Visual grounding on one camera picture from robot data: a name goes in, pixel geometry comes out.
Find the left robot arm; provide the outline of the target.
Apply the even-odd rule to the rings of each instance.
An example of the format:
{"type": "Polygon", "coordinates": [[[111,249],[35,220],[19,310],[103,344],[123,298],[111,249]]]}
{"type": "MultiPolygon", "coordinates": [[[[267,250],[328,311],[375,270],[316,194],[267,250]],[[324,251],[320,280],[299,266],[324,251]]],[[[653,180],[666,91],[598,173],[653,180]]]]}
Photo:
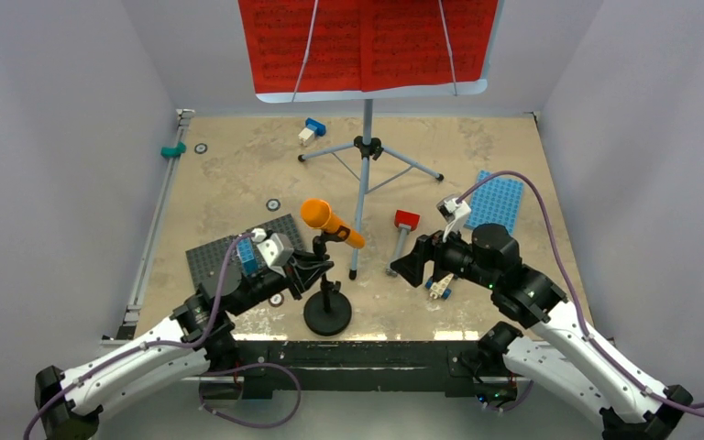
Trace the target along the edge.
{"type": "Polygon", "coordinates": [[[284,292],[301,299],[333,266],[329,258],[306,252],[249,275],[223,265],[212,285],[199,285],[142,336],[79,367],[41,370],[35,377],[37,411],[24,438],[39,424],[48,439],[89,439],[104,413],[174,381],[240,375],[249,367],[241,360],[231,318],[284,292]]]}

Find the black microphone stand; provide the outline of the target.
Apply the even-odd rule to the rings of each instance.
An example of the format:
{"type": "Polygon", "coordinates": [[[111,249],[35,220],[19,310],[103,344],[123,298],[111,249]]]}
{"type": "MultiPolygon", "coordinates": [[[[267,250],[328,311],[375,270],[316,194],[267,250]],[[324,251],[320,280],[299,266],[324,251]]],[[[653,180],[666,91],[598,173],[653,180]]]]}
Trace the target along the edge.
{"type": "MultiPolygon", "coordinates": [[[[330,259],[327,254],[328,242],[339,241],[323,232],[313,238],[312,261],[330,259]]],[[[347,329],[351,322],[351,303],[341,292],[340,281],[331,281],[326,274],[319,281],[320,291],[313,294],[304,305],[304,322],[319,336],[336,336],[347,329]]]]}

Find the orange toy microphone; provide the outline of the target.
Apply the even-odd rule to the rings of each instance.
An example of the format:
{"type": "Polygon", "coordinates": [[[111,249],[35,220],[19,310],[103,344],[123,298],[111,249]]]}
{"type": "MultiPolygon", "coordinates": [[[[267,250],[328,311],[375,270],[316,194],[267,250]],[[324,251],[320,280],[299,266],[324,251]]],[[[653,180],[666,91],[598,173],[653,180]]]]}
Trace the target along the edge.
{"type": "Polygon", "coordinates": [[[329,202],[310,198],[302,203],[300,215],[310,228],[320,230],[339,242],[346,243],[354,249],[366,245],[366,239],[347,222],[335,214],[329,202]]]}

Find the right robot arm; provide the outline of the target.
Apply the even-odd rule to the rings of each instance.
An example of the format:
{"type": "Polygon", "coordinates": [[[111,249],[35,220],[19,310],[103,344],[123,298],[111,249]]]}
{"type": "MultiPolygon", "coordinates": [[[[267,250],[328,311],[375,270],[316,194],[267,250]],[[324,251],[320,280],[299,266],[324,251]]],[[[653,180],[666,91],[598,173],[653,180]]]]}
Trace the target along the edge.
{"type": "Polygon", "coordinates": [[[488,288],[506,316],[478,341],[480,366],[541,384],[600,424],[603,438],[666,439],[693,402],[684,387],[643,372],[592,329],[554,281],[523,263],[504,226],[478,226],[469,241],[458,232],[419,236],[390,267],[418,287],[428,262],[435,280],[452,275],[488,288]]]}

